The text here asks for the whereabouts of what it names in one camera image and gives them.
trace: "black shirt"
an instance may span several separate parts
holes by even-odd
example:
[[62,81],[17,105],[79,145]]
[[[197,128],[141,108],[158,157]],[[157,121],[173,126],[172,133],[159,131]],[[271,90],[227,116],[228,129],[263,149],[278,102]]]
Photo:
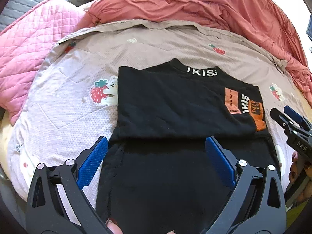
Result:
[[237,159],[278,167],[258,87],[177,59],[145,70],[120,67],[118,121],[96,211],[126,234],[200,233],[230,192],[205,153],[211,135]]

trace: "orange patch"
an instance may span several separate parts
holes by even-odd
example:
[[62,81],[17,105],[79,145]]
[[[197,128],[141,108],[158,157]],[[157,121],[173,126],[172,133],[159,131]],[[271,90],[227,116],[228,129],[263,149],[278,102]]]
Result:
[[256,132],[264,130],[266,123],[263,120],[263,106],[262,103],[249,100],[248,104],[249,114],[254,119],[256,125]]
[[238,108],[238,92],[232,89],[225,88],[225,106],[230,114],[241,114]]

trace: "red blanket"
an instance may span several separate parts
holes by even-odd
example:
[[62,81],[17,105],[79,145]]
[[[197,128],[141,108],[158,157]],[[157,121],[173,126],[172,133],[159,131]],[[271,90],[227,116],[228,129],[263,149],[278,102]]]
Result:
[[235,32],[287,60],[286,69],[312,106],[311,72],[299,36],[272,0],[100,0],[89,12],[101,23],[177,19]]

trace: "human hand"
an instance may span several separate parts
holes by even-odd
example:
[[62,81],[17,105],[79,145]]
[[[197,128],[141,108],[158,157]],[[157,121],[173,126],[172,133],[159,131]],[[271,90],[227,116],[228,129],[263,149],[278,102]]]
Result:
[[[107,227],[108,227],[114,234],[123,234],[122,231],[121,231],[121,229],[117,226],[116,221],[114,221],[114,223],[113,223],[113,221],[114,221],[114,220],[108,219],[108,221],[107,221],[107,223],[106,223]],[[173,231],[171,231],[171,232],[169,232],[169,233],[167,233],[167,234],[175,234],[175,233],[174,233],[174,230],[173,230]]]
[[[298,160],[298,153],[295,151],[292,155],[292,164],[291,164],[291,172],[289,173],[289,181],[293,182],[295,177],[299,174],[297,169],[297,160]],[[312,178],[312,165],[309,162],[305,163],[305,173],[308,177]],[[309,183],[306,185],[303,192],[298,196],[296,202],[298,204],[304,202],[308,198],[312,196],[312,181],[310,180]]]

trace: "screw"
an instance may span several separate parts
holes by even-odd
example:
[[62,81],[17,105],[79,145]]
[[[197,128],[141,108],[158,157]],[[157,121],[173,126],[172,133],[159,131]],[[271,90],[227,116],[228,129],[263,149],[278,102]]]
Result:
[[269,170],[271,170],[271,171],[274,171],[274,170],[275,170],[275,166],[272,165],[272,164],[269,164],[269,165],[268,165],[268,168],[269,168]]
[[43,167],[44,167],[44,163],[40,163],[40,164],[37,165],[37,168],[38,168],[39,170],[41,170]]
[[247,165],[247,162],[245,160],[239,160],[238,163],[240,166],[246,166]]
[[75,160],[74,159],[68,159],[67,161],[66,161],[66,165],[73,165],[73,163],[75,162]]

